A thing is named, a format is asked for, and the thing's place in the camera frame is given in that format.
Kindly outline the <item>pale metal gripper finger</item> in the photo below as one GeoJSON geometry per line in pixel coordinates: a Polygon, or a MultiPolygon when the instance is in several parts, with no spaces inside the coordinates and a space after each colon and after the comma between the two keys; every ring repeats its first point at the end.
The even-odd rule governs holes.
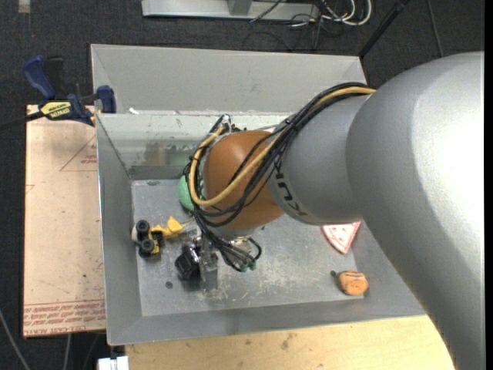
{"type": "Polygon", "coordinates": [[[218,285],[218,257],[215,253],[204,255],[202,261],[203,289],[212,291],[218,285]]]}

